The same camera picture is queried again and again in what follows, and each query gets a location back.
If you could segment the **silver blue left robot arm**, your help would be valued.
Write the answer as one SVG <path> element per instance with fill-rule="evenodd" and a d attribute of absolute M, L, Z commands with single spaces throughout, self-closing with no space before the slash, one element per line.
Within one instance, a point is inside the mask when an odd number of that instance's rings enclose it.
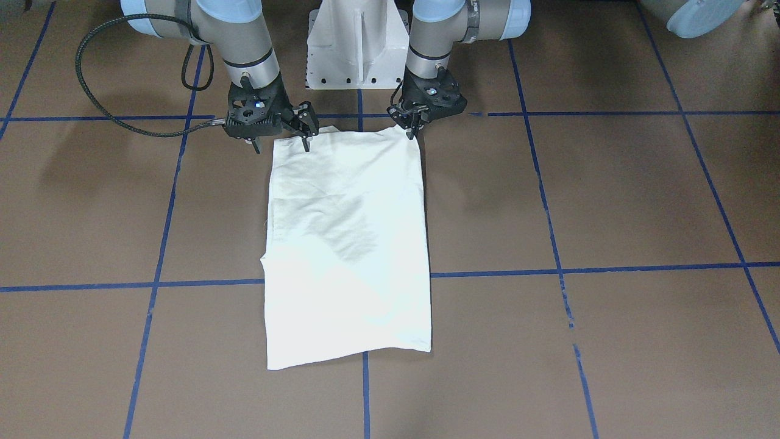
<path fill-rule="evenodd" d="M 530 1 L 415 1 L 406 66 L 388 115 L 410 140 L 427 123 L 457 116 L 467 100 L 448 67 L 456 43 L 502 41 L 521 36 Z"/>

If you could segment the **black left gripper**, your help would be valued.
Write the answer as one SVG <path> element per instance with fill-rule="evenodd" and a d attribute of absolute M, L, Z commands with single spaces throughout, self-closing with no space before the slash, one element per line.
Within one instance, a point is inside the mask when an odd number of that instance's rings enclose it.
<path fill-rule="evenodd" d="M 410 141 L 424 123 L 456 116 L 467 105 L 459 84 L 444 66 L 438 66 L 432 78 L 418 77 L 406 68 L 400 89 L 398 103 L 388 106 L 387 113 Z"/>

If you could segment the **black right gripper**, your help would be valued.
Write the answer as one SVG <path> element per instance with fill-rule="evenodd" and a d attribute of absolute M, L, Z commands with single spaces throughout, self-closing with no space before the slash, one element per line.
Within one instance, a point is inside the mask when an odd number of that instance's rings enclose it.
<path fill-rule="evenodd" d="M 293 109 L 281 73 L 267 86 L 253 88 L 247 79 L 229 89 L 230 131 L 294 131 L 301 137 L 305 152 L 310 139 L 319 134 L 320 122 L 311 102 Z"/>

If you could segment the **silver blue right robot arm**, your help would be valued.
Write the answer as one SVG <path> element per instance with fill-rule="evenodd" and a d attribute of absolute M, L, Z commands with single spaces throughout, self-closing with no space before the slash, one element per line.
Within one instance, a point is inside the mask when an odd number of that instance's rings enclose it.
<path fill-rule="evenodd" d="M 310 102 L 289 101 L 260 1 L 122 1 L 121 8 L 141 33 L 218 50 L 231 86 L 216 124 L 229 137 L 256 143 L 287 130 L 309 151 L 319 122 Z"/>

